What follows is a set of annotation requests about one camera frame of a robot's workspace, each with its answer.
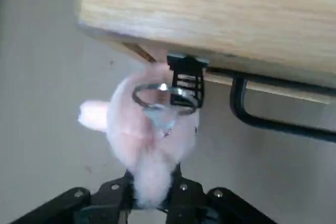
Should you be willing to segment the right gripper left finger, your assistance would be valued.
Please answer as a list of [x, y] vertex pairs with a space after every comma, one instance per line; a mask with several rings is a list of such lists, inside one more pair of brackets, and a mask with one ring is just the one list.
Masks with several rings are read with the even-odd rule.
[[103, 183], [94, 194], [74, 187], [15, 220], [16, 223], [128, 223], [132, 175]]

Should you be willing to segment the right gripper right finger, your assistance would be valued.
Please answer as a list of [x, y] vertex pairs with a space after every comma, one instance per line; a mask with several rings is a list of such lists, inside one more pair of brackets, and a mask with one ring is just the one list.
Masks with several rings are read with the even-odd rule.
[[271, 223], [271, 218], [224, 187], [207, 193], [178, 165], [167, 198], [167, 223]]

